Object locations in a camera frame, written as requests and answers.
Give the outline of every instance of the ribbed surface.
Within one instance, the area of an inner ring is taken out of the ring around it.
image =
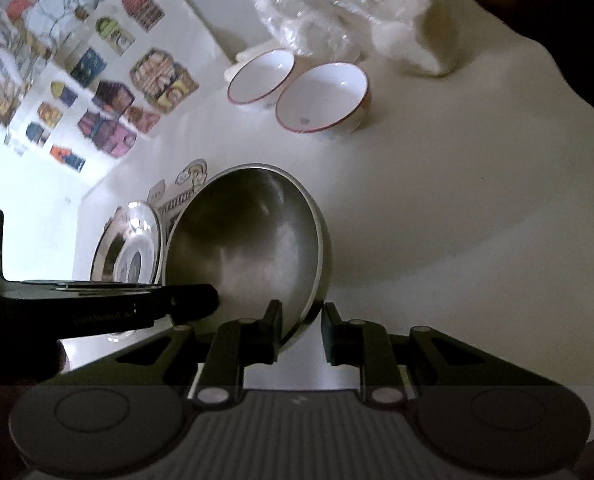
[[[28,480],[52,480],[32,472]],[[249,392],[232,410],[200,415],[181,444],[123,477],[142,480],[475,480],[439,459],[405,418],[352,392]],[[567,472],[549,479],[573,479]]]

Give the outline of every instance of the metal bowl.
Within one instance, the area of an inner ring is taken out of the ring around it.
[[[199,333],[259,319],[270,300],[280,300],[285,346],[317,315],[330,269],[328,232],[308,192],[279,168],[247,164],[213,177],[180,214],[163,282],[209,283],[219,291],[217,311],[195,324]]]
[[[90,280],[93,282],[155,283],[159,279],[163,240],[154,210],[130,202],[109,221],[99,240]]]

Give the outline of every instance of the bowl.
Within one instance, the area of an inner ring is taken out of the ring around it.
[[[228,85],[228,100],[246,111],[270,110],[297,65],[289,50],[277,49],[248,61]]]
[[[299,134],[347,134],[370,108],[368,76],[351,63],[328,63],[304,72],[277,101],[277,122]]]
[[[280,300],[285,347],[325,298],[329,240],[316,203],[294,177],[263,164],[237,166],[208,181],[180,214],[163,283],[210,283],[219,291],[217,311],[193,323],[198,333],[233,319],[261,319],[270,300]]]
[[[163,249],[155,211],[145,202],[117,209],[96,247],[92,282],[156,283]]]

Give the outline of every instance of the round pad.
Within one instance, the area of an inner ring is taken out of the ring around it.
[[[443,454],[495,474],[560,469],[590,430],[586,407],[562,386],[435,386],[419,400],[417,417]]]
[[[167,386],[40,385],[14,406],[10,433],[37,468],[87,476],[143,464],[183,420],[182,402]]]

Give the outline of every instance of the plastic bag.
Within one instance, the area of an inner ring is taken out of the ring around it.
[[[453,69],[457,31],[444,0],[253,0],[272,36],[300,56],[356,61],[377,52],[427,75]]]

